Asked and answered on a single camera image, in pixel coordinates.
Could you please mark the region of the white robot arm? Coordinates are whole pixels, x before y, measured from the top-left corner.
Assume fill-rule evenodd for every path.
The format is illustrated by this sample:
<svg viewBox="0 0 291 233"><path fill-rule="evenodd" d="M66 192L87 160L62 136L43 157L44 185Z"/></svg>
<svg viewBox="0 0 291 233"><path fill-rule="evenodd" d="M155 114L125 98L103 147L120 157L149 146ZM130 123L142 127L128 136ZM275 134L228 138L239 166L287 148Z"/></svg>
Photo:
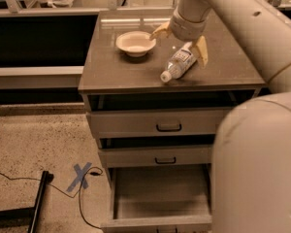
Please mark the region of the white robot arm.
<svg viewBox="0 0 291 233"><path fill-rule="evenodd" d="M179 0L153 36L198 39L215 11L270 94L233 109L211 156L212 233L291 233L291 19L265 0Z"/></svg>

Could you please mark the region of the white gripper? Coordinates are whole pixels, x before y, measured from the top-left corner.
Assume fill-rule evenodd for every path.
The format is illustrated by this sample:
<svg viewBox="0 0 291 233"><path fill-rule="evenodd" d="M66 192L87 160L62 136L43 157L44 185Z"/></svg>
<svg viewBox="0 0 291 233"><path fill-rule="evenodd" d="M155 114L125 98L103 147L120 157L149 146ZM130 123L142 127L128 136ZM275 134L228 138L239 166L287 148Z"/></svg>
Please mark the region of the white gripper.
<svg viewBox="0 0 291 233"><path fill-rule="evenodd" d="M196 57L198 65L201 68L205 68L209 61L208 46L206 38L201 35L206 27L206 23L205 20L191 22L185 19L178 12L178 9L175 9L170 22L164 22L157 27L150 34L149 39L168 38L170 34L173 33L175 37L183 42L194 41L191 46L191 52Z"/></svg>

